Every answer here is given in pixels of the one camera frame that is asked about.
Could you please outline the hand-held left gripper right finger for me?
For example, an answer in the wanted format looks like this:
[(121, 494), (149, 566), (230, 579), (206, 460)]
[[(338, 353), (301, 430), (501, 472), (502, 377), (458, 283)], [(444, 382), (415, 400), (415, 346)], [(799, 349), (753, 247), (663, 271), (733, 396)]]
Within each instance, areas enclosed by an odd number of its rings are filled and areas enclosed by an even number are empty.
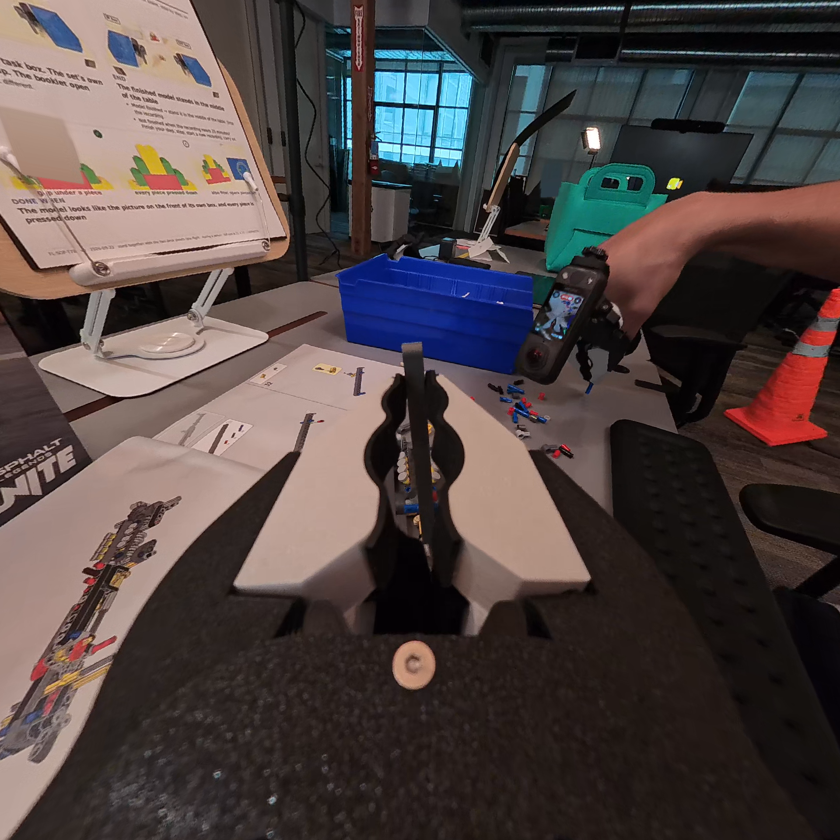
[(525, 444), (447, 377), (429, 371), (426, 394), (439, 631), (477, 635), (498, 603), (584, 590), (591, 575)]

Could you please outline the grey lego car chassis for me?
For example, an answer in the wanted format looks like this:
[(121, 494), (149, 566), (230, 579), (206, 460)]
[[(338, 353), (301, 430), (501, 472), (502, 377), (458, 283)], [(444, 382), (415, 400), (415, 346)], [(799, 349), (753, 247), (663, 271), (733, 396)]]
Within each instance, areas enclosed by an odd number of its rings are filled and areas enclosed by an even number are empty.
[[(435, 437), (435, 427), (432, 423), (427, 423), (427, 436), (430, 458), (429, 471), (432, 481), (433, 512), (437, 512), (439, 504), (438, 491), (443, 489), (443, 480), (440, 469), (432, 458), (432, 446)], [(414, 475), (413, 438), (408, 420), (405, 420), (397, 428), (395, 442), (398, 447), (393, 472), (395, 515), (405, 519), (406, 533), (409, 536), (423, 539), (423, 525), (419, 512), (419, 490)]]

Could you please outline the blue storage bin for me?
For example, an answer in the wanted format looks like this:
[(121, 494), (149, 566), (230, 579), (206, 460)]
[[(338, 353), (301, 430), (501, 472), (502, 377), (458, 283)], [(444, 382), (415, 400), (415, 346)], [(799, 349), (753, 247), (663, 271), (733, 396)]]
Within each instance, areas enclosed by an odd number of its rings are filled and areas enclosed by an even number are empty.
[(337, 278), (350, 343), (510, 374), (532, 326), (530, 276), (378, 255)]

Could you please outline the large paned window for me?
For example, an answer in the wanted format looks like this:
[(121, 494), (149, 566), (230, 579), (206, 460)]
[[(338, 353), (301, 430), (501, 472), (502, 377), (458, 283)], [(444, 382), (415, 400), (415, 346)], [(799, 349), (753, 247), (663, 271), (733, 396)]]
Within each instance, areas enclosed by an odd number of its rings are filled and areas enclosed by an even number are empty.
[(379, 155), (408, 165), (461, 166), (473, 77), (446, 62), (391, 63), (374, 74)]

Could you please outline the black tripod pole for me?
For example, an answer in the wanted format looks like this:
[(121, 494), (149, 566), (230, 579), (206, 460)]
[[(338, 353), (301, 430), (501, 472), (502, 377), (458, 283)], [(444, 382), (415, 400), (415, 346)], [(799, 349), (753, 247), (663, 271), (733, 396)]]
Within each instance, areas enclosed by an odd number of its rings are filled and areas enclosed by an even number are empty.
[(301, 168), (301, 140), (298, 109), (298, 73), (294, 3), (278, 1), (281, 65), (286, 110), (287, 186), (291, 213), (292, 244), (295, 249), (297, 281), (306, 282), (308, 276), (308, 247), (306, 234), (306, 205)]

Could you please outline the curved wooden desk lamp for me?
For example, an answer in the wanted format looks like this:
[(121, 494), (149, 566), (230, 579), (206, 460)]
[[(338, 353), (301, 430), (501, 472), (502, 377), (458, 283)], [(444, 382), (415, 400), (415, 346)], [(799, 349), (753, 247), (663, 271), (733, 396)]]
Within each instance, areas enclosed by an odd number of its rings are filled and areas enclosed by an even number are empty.
[(493, 250), (501, 253), (501, 248), (493, 242), (490, 233), (501, 212), (501, 199), (508, 187), (511, 174), (518, 162), (522, 147), (541, 128), (559, 117), (572, 104), (575, 94), (576, 90), (572, 90), (562, 99), (555, 102), (550, 108), (545, 109), (538, 117), (522, 129), (511, 142), (495, 175), (488, 200), (484, 204), (487, 216), (479, 232), (479, 237), (477, 240), (472, 241), (457, 239), (453, 251), (453, 256), (456, 260), (460, 260), (462, 263), (465, 263), (467, 260), (477, 262), (479, 256), (488, 254)]

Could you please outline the person's right forearm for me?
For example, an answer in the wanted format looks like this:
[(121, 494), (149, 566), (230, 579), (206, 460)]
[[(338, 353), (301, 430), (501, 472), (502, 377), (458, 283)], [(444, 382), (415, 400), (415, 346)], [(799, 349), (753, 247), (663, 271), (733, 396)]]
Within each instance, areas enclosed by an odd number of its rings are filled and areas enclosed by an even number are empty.
[(666, 206), (656, 300), (703, 250), (838, 282), (839, 183), (779, 192), (697, 193)]

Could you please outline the pile of small lego pins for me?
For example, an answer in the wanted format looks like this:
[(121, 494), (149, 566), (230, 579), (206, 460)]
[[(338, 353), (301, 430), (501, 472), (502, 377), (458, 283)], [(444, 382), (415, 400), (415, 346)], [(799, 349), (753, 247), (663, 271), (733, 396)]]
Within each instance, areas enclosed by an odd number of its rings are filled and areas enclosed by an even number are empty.
[(523, 386), (524, 380), (517, 380), (507, 385), (489, 382), (487, 388), (497, 394), (499, 403), (505, 408), (511, 421), (511, 431), (520, 442), (536, 448), (552, 459), (573, 459), (574, 451), (563, 443), (539, 441), (534, 437), (534, 430), (550, 421), (550, 416), (534, 406), (527, 397)]

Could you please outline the dark wall screen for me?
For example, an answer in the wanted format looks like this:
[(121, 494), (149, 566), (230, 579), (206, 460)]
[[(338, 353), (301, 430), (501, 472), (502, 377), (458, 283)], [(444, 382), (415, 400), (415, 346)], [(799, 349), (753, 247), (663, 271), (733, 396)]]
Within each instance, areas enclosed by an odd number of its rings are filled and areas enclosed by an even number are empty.
[(657, 119), (622, 126), (610, 162), (646, 166), (655, 176), (654, 193), (677, 198), (711, 182), (730, 183), (752, 141), (752, 133), (719, 122)]

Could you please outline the silver air duct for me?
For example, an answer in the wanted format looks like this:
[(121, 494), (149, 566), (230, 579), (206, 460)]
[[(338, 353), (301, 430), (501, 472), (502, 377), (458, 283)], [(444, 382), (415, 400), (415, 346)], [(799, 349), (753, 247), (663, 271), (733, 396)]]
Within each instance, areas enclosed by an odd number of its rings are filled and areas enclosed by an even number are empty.
[(462, 28), (550, 64), (837, 68), (838, 1), (459, 2)]

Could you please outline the brick picture instruction sheet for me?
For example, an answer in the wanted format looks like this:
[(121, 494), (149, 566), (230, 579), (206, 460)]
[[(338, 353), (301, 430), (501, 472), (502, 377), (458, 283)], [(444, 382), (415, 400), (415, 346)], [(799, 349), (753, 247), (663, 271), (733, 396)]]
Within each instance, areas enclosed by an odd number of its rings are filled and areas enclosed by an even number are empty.
[(1, 3), (2, 230), (31, 265), (285, 238), (192, 2)]

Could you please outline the person's right hand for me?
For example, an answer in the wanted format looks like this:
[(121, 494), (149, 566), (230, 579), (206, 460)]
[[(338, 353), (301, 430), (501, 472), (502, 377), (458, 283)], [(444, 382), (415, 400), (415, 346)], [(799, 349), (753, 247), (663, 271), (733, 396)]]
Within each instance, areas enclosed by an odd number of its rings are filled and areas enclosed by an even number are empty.
[(691, 196), (667, 203), (602, 245), (608, 268), (605, 294), (621, 313), (623, 330), (631, 339), (694, 255), (692, 204)]

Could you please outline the long dark grey lego beam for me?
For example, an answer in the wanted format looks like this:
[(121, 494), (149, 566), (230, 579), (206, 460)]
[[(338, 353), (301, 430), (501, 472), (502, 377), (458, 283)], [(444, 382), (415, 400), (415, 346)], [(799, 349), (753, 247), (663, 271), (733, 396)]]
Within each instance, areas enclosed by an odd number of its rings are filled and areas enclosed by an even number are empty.
[(406, 406), (413, 446), (413, 475), (416, 485), (418, 515), (432, 576), (438, 578), (433, 537), (435, 509), (433, 499), (432, 458), (428, 435), (425, 394), (423, 345), (420, 342), (402, 345), (402, 361), (406, 379)]

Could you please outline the open lego instruction booklet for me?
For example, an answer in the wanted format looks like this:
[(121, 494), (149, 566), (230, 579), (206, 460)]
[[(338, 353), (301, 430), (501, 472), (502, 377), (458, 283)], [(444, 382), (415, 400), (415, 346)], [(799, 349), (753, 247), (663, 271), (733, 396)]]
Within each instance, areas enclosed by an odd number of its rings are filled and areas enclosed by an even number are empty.
[(141, 721), (202, 672), (303, 618), (338, 572), (339, 610), (373, 588), (336, 560), (294, 560), (277, 588), (235, 583), (300, 459), (364, 462), (400, 368), (304, 345), (269, 386), (223, 395), (247, 426), (222, 455), (132, 437), (2, 526), (2, 838), (81, 838), (103, 774)]

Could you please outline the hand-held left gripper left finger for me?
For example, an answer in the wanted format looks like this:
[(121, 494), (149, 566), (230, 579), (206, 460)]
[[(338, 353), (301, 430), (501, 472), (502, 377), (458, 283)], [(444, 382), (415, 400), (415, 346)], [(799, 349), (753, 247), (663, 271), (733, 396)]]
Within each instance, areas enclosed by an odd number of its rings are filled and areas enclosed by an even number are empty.
[(375, 588), (363, 544), (377, 519), (379, 490), (364, 466), (364, 449), (385, 420), (388, 387), (368, 385), (359, 406), (310, 432), (236, 590), (328, 601), (351, 631), (372, 627), (372, 607), (360, 612)]

